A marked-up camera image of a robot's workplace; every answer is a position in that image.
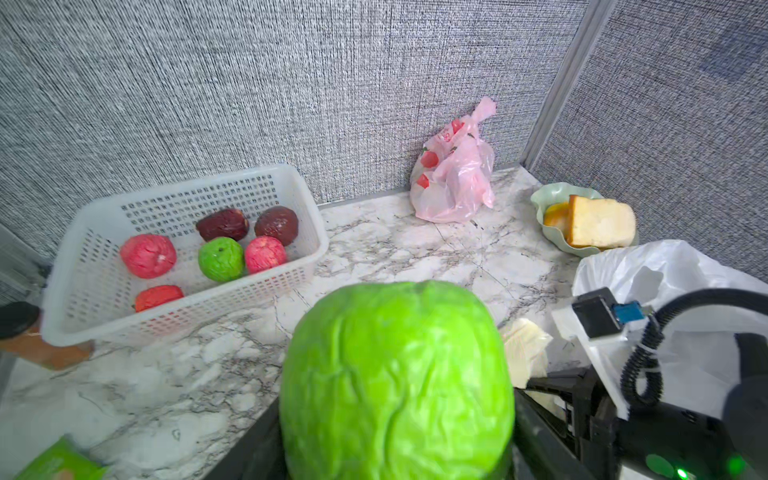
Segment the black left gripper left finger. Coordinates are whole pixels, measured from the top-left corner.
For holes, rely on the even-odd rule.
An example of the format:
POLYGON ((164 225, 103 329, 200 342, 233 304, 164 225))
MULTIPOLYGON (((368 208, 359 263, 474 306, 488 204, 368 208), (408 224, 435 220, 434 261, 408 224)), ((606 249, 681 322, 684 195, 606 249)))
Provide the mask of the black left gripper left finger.
POLYGON ((272 402, 204 479, 288 479, 278 399, 272 402))

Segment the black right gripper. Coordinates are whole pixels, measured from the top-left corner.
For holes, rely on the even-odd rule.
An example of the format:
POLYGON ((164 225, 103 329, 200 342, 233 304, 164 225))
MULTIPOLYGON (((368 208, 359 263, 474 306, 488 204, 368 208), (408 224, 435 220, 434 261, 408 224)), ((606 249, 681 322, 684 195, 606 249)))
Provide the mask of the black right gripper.
POLYGON ((661 403, 620 419, 593 368, 532 378, 524 392, 559 419, 552 426, 593 479, 617 479, 624 468, 652 479, 756 476, 716 418, 661 403))

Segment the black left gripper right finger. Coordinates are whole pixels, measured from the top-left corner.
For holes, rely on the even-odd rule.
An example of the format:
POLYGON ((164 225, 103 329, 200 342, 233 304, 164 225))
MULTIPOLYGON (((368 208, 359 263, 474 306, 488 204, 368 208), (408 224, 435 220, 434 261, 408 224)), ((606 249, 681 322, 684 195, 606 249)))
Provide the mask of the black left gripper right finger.
POLYGON ((593 479, 552 426, 559 419, 523 390, 515 389, 513 440, 535 479, 593 479))

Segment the white plastic bag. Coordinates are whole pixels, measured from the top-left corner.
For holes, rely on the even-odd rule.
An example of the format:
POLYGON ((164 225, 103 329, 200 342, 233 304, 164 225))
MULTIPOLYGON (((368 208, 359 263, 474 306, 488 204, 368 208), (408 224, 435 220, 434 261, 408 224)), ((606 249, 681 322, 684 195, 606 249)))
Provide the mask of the white plastic bag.
POLYGON ((720 418, 741 379, 736 335, 767 337, 766 283, 663 240, 583 259, 571 297, 603 287, 648 313, 620 378, 630 414, 665 403, 720 418))

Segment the yellow plastic bag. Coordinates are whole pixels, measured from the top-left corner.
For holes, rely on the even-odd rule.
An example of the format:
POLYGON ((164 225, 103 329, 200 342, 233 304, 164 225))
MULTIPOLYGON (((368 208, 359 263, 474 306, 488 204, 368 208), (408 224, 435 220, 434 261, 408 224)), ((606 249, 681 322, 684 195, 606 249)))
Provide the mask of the yellow plastic bag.
POLYGON ((546 349, 553 337, 527 318, 519 318, 501 330, 512 385, 525 389, 531 378, 547 376, 546 349))

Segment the green wrinkled fruit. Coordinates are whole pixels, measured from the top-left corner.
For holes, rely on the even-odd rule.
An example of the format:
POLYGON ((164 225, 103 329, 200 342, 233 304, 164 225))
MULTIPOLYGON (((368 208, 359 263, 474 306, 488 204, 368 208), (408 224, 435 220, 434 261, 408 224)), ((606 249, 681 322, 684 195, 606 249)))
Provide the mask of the green wrinkled fruit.
POLYGON ((513 386, 485 304, 449 282, 362 283, 319 300, 283 363, 294 479, 502 479, 513 386))
POLYGON ((217 237, 200 247, 198 265, 202 274, 212 281, 237 280, 246 270, 244 249, 234 239, 217 237))

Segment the red wrinkled fruit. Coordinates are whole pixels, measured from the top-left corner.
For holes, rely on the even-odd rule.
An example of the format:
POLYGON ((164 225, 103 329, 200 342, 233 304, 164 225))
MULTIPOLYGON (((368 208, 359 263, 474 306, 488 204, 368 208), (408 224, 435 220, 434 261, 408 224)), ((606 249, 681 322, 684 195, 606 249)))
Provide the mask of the red wrinkled fruit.
POLYGON ((134 308, 139 313, 183 297, 184 293, 180 287, 159 285, 141 291, 135 298, 134 308))

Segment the pink wrinkled fruit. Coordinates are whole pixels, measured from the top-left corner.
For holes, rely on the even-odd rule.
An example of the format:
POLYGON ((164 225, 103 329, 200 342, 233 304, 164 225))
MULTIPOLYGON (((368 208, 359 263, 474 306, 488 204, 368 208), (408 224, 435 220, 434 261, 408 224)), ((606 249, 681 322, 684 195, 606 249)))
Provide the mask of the pink wrinkled fruit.
POLYGON ((281 266, 287 262, 282 243, 271 236, 253 239, 245 249, 245 264, 249 274, 256 274, 281 266))
POLYGON ((133 236, 121 246, 119 254, 128 271, 141 279, 160 277, 177 262, 175 247, 162 235, 133 236))

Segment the dark purple fruit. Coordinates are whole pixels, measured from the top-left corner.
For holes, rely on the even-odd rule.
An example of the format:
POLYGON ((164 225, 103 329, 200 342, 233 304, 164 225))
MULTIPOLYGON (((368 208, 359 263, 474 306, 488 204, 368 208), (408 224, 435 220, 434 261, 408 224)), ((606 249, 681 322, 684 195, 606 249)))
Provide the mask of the dark purple fruit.
POLYGON ((299 234, 299 219, 290 208, 275 206, 263 211, 255 225, 257 237, 269 236, 279 240, 284 247, 291 245, 299 234))
POLYGON ((249 232, 249 221, 241 210, 230 208, 204 217, 195 224, 195 228, 206 242, 221 237, 240 241, 249 232))

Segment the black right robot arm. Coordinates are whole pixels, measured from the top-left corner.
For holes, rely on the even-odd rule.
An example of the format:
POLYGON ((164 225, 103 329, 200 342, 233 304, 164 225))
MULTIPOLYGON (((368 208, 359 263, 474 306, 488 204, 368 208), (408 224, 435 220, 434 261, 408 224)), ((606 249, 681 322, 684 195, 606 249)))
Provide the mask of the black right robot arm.
POLYGON ((594 368, 515 392, 514 444, 535 479, 764 479, 767 340, 740 333, 740 382, 720 418, 660 403, 622 419, 594 368))

